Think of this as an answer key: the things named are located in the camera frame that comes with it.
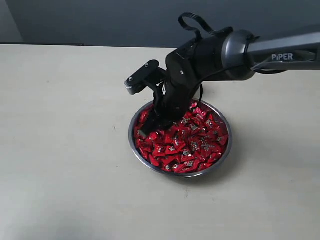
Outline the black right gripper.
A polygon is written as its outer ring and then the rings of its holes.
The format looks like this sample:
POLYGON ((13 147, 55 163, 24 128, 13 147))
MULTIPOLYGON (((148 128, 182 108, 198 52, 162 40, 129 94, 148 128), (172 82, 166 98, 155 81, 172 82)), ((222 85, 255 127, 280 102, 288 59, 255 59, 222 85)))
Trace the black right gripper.
POLYGON ((137 131, 140 136, 146 138, 155 130, 167 130, 181 120, 192 103, 198 90, 198 86, 189 88, 183 84, 174 85, 166 80, 162 83, 154 96, 153 107, 147 121, 137 131))

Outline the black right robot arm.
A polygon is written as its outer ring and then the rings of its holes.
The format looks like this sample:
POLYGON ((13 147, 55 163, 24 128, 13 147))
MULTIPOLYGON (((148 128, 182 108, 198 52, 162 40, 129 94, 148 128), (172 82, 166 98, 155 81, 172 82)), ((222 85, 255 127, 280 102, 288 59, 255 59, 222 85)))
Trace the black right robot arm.
POLYGON ((139 133, 146 137, 170 128, 189 110, 203 82, 245 81, 255 73, 274 74, 320 68, 320 32, 297 31, 255 37, 239 30, 224 38, 210 37, 171 52, 166 69, 150 60, 138 74, 153 90, 153 108, 139 133))

